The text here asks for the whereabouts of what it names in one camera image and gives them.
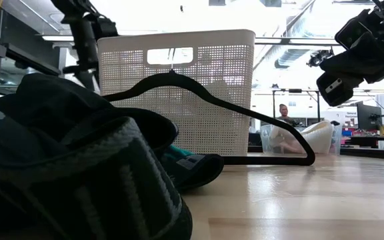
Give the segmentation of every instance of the ceiling light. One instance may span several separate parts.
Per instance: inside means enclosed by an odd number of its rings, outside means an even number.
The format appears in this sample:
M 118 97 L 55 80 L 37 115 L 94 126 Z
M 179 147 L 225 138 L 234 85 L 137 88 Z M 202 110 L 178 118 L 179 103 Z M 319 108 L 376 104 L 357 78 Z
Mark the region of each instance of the ceiling light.
M 300 45 L 338 45 L 334 39 L 290 39 L 289 43 Z
M 121 36 L 136 36 L 136 35 L 149 35 L 149 34 L 158 34 L 162 31 L 158 30 L 118 30 L 118 34 Z
M 73 36 L 68 35 L 42 35 L 42 38 L 53 42 L 73 42 Z
M 259 38 L 256 38 L 255 41 L 256 41 L 256 43 L 267 44 L 267 45 L 280 44 L 281 43 L 280 38 L 271 38 L 271 37 L 259 37 Z

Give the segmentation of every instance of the computer monitor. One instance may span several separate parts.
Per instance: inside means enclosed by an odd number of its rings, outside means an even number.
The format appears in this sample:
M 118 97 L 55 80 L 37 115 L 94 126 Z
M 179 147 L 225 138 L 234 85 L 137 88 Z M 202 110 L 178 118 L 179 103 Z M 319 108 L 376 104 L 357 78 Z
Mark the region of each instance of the computer monitor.
M 358 127 L 362 130 L 379 130 L 381 123 L 381 108 L 357 103 Z

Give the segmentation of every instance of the clear plastic bin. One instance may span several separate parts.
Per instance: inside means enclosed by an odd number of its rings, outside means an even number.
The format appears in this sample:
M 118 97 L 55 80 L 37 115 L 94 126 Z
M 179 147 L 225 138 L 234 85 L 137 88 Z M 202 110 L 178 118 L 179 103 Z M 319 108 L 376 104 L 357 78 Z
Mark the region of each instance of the clear plastic bin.
M 312 147 L 316 154 L 340 154 L 341 126 L 334 127 L 328 121 L 322 121 L 305 129 L 296 128 Z M 305 154 L 304 149 L 287 130 L 274 125 L 260 128 L 264 153 Z

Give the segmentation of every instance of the black plastic hanger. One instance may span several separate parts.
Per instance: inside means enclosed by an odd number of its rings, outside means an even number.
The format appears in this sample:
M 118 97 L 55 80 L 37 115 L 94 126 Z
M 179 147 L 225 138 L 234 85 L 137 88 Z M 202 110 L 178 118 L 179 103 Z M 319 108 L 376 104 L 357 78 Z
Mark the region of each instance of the black plastic hanger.
M 241 160 L 237 159 L 238 161 L 236 160 L 234 161 L 234 158 L 238 158 L 238 157 L 224 157 L 226 164 L 229 164 L 230 160 L 231 160 L 231 164 L 242 164 L 242 165 L 245 165 L 245 164 L 312 165 L 315 162 L 315 153 L 313 152 L 311 146 L 306 142 L 303 136 L 291 125 L 283 121 L 276 120 L 272 117 L 268 117 L 266 115 L 256 113 L 250 109 L 246 109 L 238 105 L 228 103 L 224 100 L 218 99 L 212 96 L 212 94 L 210 94 L 210 92 L 208 92 L 206 88 L 204 88 L 204 86 L 202 86 L 200 83 L 196 82 L 190 77 L 177 74 L 176 72 L 174 72 L 174 70 L 170 70 L 170 72 L 168 73 L 159 73 L 159 74 L 146 77 L 127 91 L 106 95 L 106 96 L 103 96 L 103 98 L 105 98 L 110 102 L 120 101 L 120 100 L 139 96 L 147 92 L 148 90 L 151 90 L 157 87 L 165 87 L 165 86 L 174 86 L 174 87 L 180 87 L 182 89 L 186 89 L 196 94 L 198 97 L 200 97 L 202 100 L 208 103 L 211 103 L 216 106 L 219 106 L 228 110 L 232 110 L 234 112 L 283 128 L 288 132 L 290 132 L 299 141 L 302 148 L 304 148 L 307 154 L 306 158 L 304 157 L 247 157 L 248 159 L 245 160 L 246 157 L 241 157 L 243 159 Z

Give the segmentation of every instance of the desk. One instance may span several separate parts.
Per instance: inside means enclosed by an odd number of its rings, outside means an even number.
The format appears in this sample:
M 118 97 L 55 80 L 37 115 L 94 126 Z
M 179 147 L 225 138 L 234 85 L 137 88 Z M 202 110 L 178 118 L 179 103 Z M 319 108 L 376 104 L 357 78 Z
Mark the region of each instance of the desk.
M 340 155 L 384 159 L 384 149 L 342 147 L 340 148 Z
M 183 197 L 193 216 L 191 240 L 384 239 L 381 159 L 226 166 L 214 182 Z
M 371 147 L 373 149 L 379 148 L 379 141 L 384 141 L 384 136 L 354 136 L 346 140 L 346 145 L 358 145 L 360 147 Z

